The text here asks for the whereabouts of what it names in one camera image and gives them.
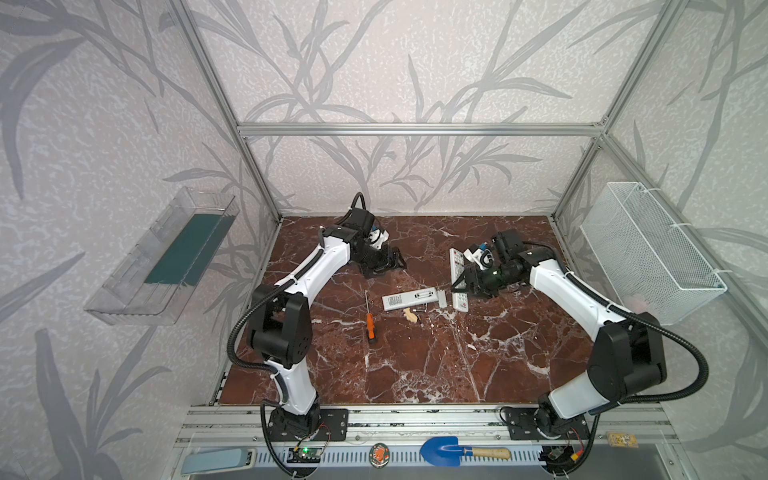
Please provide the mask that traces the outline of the white remote control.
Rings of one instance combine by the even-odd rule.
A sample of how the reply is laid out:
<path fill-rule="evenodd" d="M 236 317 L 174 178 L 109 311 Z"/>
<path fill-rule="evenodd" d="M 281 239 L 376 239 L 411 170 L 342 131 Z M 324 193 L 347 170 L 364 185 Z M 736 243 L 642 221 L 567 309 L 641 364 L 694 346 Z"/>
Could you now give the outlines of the white remote control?
<path fill-rule="evenodd" d="M 382 298 L 383 308 L 385 311 L 393 311 L 398 309 L 406 309 L 419 305 L 426 305 L 429 303 L 437 302 L 438 294 L 434 287 L 425 288 L 420 290 L 412 290 L 407 292 L 400 292 L 396 294 L 386 295 Z"/>

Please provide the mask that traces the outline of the white battery cover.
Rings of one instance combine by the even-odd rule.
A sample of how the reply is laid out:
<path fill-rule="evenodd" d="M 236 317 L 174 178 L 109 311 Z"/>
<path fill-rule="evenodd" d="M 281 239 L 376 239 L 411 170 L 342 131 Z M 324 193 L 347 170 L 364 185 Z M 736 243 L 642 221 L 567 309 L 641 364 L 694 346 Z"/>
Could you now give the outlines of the white battery cover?
<path fill-rule="evenodd" d="M 447 296 L 446 293 L 443 290 L 437 291 L 437 298 L 438 298 L 438 305 L 441 309 L 445 309 L 447 307 Z"/>

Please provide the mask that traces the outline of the orange handle screwdriver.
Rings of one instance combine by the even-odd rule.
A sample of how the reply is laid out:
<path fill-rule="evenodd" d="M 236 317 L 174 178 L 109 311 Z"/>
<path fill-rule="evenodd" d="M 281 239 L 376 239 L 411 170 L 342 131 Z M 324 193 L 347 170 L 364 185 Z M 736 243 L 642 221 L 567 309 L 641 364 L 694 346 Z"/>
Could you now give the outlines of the orange handle screwdriver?
<path fill-rule="evenodd" d="M 365 306 L 366 306 L 366 334 L 369 345 L 375 345 L 377 343 L 376 327 L 374 322 L 374 315 L 371 311 L 371 305 L 369 300 L 368 291 L 364 293 Z"/>

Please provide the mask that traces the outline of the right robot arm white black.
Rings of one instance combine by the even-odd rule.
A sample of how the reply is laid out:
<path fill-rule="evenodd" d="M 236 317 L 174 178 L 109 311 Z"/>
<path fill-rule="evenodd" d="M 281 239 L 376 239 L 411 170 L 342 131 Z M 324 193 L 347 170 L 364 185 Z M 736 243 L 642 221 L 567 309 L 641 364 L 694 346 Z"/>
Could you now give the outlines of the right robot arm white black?
<path fill-rule="evenodd" d="M 585 414 L 614 408 L 666 380 L 658 321 L 648 314 L 631 319 L 567 270 L 552 247 L 526 243 L 507 230 L 491 243 L 471 245 L 461 258 L 452 292 L 491 299 L 510 286 L 527 285 L 564 310 L 592 341 L 584 372 L 540 397 L 534 424 L 542 436 L 557 439 Z"/>

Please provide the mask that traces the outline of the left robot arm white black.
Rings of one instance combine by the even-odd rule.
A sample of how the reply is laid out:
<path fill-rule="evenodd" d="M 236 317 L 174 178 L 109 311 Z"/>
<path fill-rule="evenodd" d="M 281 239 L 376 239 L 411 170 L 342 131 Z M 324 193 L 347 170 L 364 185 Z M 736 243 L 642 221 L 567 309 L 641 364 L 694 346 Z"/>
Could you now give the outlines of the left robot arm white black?
<path fill-rule="evenodd" d="M 269 436 L 300 439 L 320 428 L 319 395 L 306 360 L 313 340 L 310 308 L 337 271 L 350 263 L 366 278 L 406 267 L 375 215 L 362 207 L 352 207 L 336 223 L 322 227 L 316 246 L 295 269 L 253 292 L 245 339 L 261 355 L 258 368 L 269 373 L 278 392 L 267 423 Z"/>

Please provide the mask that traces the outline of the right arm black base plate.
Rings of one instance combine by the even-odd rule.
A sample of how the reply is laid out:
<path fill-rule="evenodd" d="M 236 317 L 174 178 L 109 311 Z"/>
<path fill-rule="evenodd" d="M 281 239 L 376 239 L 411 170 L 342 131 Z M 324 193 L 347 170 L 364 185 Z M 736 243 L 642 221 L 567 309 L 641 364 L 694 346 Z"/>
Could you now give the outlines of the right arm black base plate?
<path fill-rule="evenodd" d="M 502 423 L 512 440 L 566 440 L 571 436 L 587 440 L 590 428 L 583 415 L 564 420 L 546 409 L 502 406 Z"/>

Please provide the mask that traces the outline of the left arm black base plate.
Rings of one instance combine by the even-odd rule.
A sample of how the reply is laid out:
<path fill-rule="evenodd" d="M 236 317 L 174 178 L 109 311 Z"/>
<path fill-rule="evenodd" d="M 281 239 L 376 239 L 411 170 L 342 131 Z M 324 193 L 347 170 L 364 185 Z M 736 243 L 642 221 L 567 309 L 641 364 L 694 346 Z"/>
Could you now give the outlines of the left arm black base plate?
<path fill-rule="evenodd" d="M 306 415 L 274 409 L 267 421 L 271 441 L 288 442 L 311 437 L 322 441 L 344 441 L 349 424 L 349 410 L 313 407 Z"/>

